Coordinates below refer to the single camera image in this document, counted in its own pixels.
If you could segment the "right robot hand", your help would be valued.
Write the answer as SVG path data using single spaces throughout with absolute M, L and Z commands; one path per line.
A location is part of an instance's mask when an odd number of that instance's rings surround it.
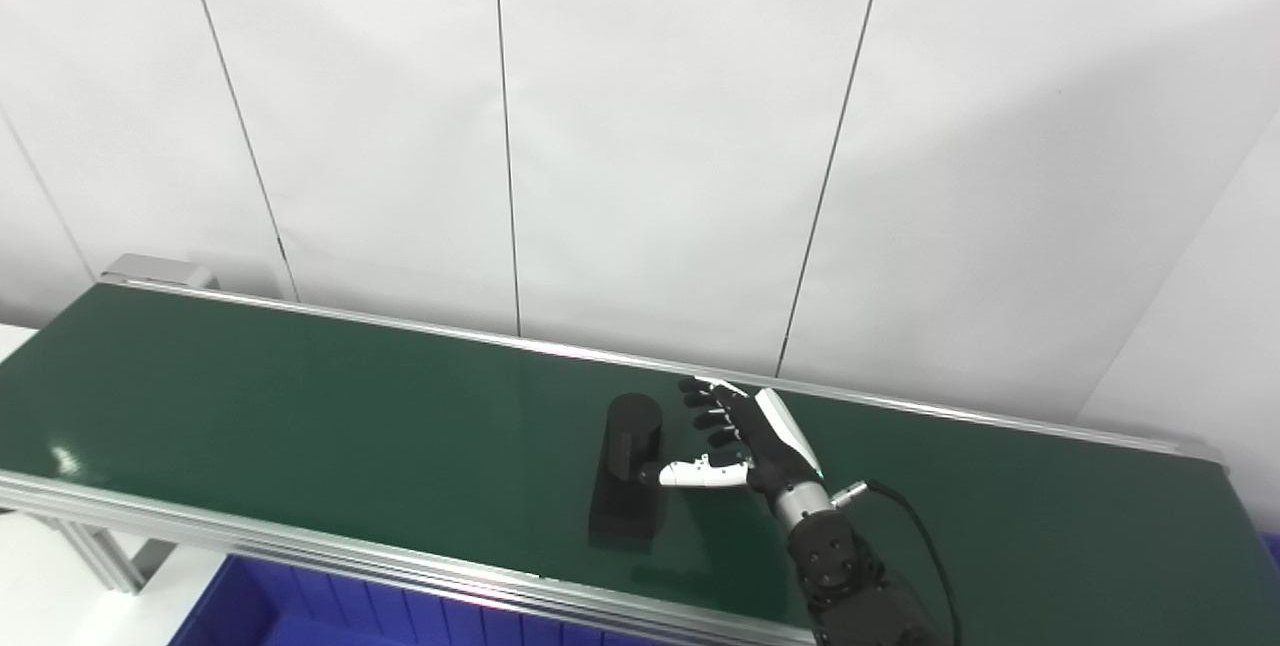
M 700 413 L 709 453 L 669 462 L 646 476 L 660 487 L 750 487 L 764 498 L 786 533 L 809 517 L 835 510 L 824 476 L 797 423 L 773 388 L 750 395 L 716 377 L 685 377 L 685 406 Z

